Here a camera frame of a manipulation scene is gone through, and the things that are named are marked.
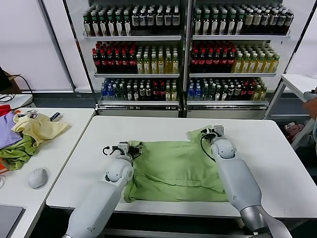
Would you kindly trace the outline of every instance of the purple cloth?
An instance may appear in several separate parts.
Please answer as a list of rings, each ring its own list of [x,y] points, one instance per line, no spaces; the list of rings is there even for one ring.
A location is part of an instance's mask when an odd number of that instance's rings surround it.
[[[9,112],[7,115],[0,117],[0,149],[22,140],[19,132],[11,130],[11,128],[15,126],[13,117],[13,112]]]

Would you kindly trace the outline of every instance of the yellow cloth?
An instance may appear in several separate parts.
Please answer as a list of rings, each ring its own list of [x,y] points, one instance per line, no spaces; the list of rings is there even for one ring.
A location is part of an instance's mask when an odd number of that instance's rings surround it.
[[[70,125],[65,122],[50,121],[46,115],[37,113],[35,119],[30,118],[30,115],[25,115],[19,118],[15,115],[13,121],[16,123],[11,129],[16,132],[22,132],[24,135],[29,135],[35,139],[34,147],[38,147],[44,140],[51,140],[66,130]]]

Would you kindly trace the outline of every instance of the cable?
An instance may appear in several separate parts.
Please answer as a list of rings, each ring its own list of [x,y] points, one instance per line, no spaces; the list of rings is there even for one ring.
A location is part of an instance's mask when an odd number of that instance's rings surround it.
[[[28,105],[34,103],[34,93],[33,93],[32,89],[31,89],[31,87],[30,87],[28,81],[26,81],[26,79],[25,79],[23,76],[18,75],[18,74],[14,74],[14,75],[10,75],[10,76],[16,76],[16,77],[22,78],[22,79],[24,80],[24,82],[26,83],[26,85],[28,86],[28,88],[29,88],[29,90],[30,90],[30,92],[31,92],[31,94],[32,94],[32,101],[31,101],[30,103],[28,103],[28,104],[25,104],[25,105],[21,106],[21,107],[25,107],[25,106],[28,106]]]
[[[202,136],[202,137],[200,138],[200,146],[201,146],[202,150],[204,151],[204,153],[205,153],[211,160],[213,160],[214,162],[216,162],[216,161],[214,160],[214,158],[211,157],[211,156],[206,152],[206,150],[203,148],[203,139],[204,139],[204,137],[205,137],[205,136]]]

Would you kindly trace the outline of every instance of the white desk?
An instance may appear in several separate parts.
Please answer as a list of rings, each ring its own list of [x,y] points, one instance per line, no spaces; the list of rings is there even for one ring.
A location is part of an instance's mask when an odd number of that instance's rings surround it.
[[[32,94],[15,94],[15,97],[10,102],[0,104],[0,105],[9,104],[11,108],[13,109],[13,108],[19,108],[24,105],[27,105],[30,102],[32,102]]]
[[[42,143],[37,155],[32,156],[21,170],[2,174],[4,185],[0,188],[0,204],[22,206],[25,209],[10,238],[24,238],[31,234],[52,186],[95,114],[94,109],[34,109],[49,117],[55,112],[60,112],[63,115],[61,121],[68,122],[72,126],[55,139]],[[31,171],[39,167],[47,168],[49,179],[43,188],[33,190],[28,187],[26,177]]]
[[[275,108],[276,103],[284,92],[285,87],[288,87],[300,100],[306,102],[306,99],[304,98],[304,93],[307,91],[311,91],[312,89],[315,89],[317,87],[317,79],[313,79],[300,74],[283,74],[278,88],[269,105],[269,108],[264,115],[264,119],[268,119],[270,117],[272,110]],[[303,138],[303,136],[309,134],[312,131],[314,124],[315,120],[310,119],[303,130],[296,135],[292,143],[292,147],[294,148],[294,150],[298,148],[299,142]]]
[[[275,122],[270,120],[138,118],[96,116],[78,143],[47,205],[75,208],[88,188],[104,178],[113,157],[102,148],[119,141],[186,141],[186,132],[206,125],[224,125],[225,136],[237,146],[263,193],[263,207],[278,218],[317,218],[317,187]],[[186,216],[239,217],[229,203],[126,203],[119,212]]]

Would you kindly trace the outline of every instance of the green cloth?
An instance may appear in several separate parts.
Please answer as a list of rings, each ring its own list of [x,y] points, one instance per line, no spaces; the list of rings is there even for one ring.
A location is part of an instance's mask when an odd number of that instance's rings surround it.
[[[0,149],[0,158],[3,165],[10,170],[18,170],[28,162],[30,156],[35,155],[37,150],[33,147],[35,140],[29,135],[23,135],[23,139],[14,145]]]
[[[228,201],[217,164],[201,149],[202,129],[188,132],[190,141],[142,142],[143,150],[134,160],[134,175],[124,192],[124,200]],[[129,143],[135,146],[140,142]],[[210,151],[205,140],[203,147]]]

